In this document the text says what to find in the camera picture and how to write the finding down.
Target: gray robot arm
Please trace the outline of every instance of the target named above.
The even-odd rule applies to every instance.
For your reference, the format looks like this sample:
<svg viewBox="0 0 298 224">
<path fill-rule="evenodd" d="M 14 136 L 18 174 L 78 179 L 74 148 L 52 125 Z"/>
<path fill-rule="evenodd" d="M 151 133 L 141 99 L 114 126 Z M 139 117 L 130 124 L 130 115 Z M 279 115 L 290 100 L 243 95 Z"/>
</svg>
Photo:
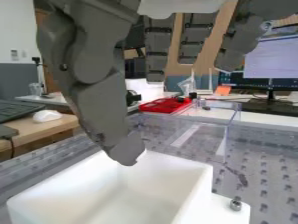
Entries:
<svg viewBox="0 0 298 224">
<path fill-rule="evenodd" d="M 114 46 L 137 21 L 138 0 L 50 1 L 56 11 L 37 31 L 37 45 L 80 125 L 109 157 L 133 165 L 145 146 L 125 123 L 122 50 Z"/>
<path fill-rule="evenodd" d="M 161 3 L 159 0 L 142 0 L 143 4 L 150 2 Z M 41 55 L 90 139 L 113 160 L 122 165 L 134 165 L 145 146 L 139 134 L 129 132 L 125 123 L 122 49 L 116 45 L 137 22 L 139 0 L 49 0 L 49 3 L 54 12 L 37 31 Z M 233 71 L 266 32 L 263 22 L 285 18 L 296 11 L 296 0 L 239 0 L 215 67 Z M 181 51 L 191 61 L 211 32 L 215 13 L 210 13 L 207 17 L 193 13 L 185 16 Z M 149 81 L 163 81 L 171 26 L 173 15 L 166 20 L 145 17 Z"/>
</svg>

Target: white plastic container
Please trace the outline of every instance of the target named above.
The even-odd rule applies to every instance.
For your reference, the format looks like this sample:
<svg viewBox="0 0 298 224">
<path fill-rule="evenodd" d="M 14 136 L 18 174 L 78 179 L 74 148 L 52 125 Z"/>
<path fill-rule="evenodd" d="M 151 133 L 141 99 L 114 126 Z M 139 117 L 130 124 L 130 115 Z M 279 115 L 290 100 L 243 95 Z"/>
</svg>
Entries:
<svg viewBox="0 0 298 224">
<path fill-rule="evenodd" d="M 199 223 L 211 166 L 147 152 L 124 167 L 98 152 L 8 200 L 13 224 Z"/>
</svg>

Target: cable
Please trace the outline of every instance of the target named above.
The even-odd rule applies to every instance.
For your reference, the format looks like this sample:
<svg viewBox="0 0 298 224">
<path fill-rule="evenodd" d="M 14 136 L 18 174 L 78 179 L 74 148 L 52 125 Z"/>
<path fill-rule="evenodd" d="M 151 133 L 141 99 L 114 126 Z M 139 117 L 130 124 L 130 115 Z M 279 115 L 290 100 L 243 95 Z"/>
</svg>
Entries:
<svg viewBox="0 0 298 224">
<path fill-rule="evenodd" d="M 16 155 L 16 148 L 14 148 L 14 143 L 13 143 L 12 138 L 1 137 L 0 139 L 6 140 L 6 141 L 10 142 L 10 148 L 12 148 L 10 159 L 14 158 L 14 155 Z"/>
<path fill-rule="evenodd" d="M 8 139 L 9 142 L 10 142 L 10 146 L 12 146 L 12 153 L 10 153 L 10 159 L 14 158 L 14 155 L 16 155 L 16 148 L 14 148 L 14 143 L 12 141 L 12 138 Z"/>
</svg>

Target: red tray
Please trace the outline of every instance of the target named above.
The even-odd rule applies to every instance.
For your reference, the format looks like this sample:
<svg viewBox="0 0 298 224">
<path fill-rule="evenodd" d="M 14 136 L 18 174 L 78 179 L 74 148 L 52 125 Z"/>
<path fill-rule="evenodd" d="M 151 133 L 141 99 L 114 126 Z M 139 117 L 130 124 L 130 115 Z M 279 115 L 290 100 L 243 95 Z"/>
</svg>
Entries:
<svg viewBox="0 0 298 224">
<path fill-rule="evenodd" d="M 191 100 L 189 98 L 185 98 L 183 102 L 178 102 L 177 98 L 162 98 L 139 105 L 138 109 L 142 112 L 171 114 L 183 109 L 190 103 Z"/>
</svg>

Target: table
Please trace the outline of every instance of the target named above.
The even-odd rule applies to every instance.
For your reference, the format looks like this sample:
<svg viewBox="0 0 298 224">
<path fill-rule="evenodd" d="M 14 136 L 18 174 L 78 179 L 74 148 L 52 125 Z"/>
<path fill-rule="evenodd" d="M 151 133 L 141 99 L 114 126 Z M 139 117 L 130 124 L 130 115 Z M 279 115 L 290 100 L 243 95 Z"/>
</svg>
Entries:
<svg viewBox="0 0 298 224">
<path fill-rule="evenodd" d="M 32 116 L 28 116 L 4 125 L 18 130 L 18 135 L 12 137 L 14 156 L 73 136 L 73 129 L 80 127 L 77 117 L 69 114 L 62 114 L 61 119 L 45 123 L 34 123 Z M 0 140 L 0 161 L 9 159 L 10 154 L 10 142 Z"/>
<path fill-rule="evenodd" d="M 251 98 L 254 98 L 253 95 L 239 95 L 233 94 L 229 96 L 201 96 L 203 99 L 218 99 L 218 100 L 231 100 L 231 102 L 247 102 Z M 214 119 L 230 119 L 233 114 L 233 111 L 226 109 L 211 109 L 211 110 L 195 110 L 189 109 L 181 113 L 181 115 L 187 116 L 199 116 L 205 118 L 214 118 Z M 281 116 L 281 115 L 271 115 L 271 114 L 261 114 L 261 113 L 251 113 L 251 112 L 241 112 L 241 122 L 246 122 L 250 124 L 255 124 L 257 126 L 262 126 L 262 124 L 266 125 L 275 125 L 279 130 L 287 130 L 288 128 L 298 128 L 298 118 L 296 117 L 288 117 L 288 116 Z"/>
<path fill-rule="evenodd" d="M 154 89 L 146 90 L 142 93 L 141 93 L 142 100 L 139 101 L 138 104 L 128 107 L 128 112 L 137 110 L 138 105 L 142 103 L 147 103 L 159 98 L 174 97 L 174 96 L 179 95 L 178 92 L 161 92 L 161 91 L 155 91 Z M 29 96 L 18 96 L 14 99 L 20 100 L 20 101 L 25 101 L 25 102 L 45 104 L 49 109 L 56 109 L 62 113 L 69 111 L 69 105 L 68 105 L 68 102 L 66 102 L 62 94 L 52 93 L 52 96 L 53 96 L 53 98 L 45 98 L 45 97 L 29 95 Z"/>
</svg>

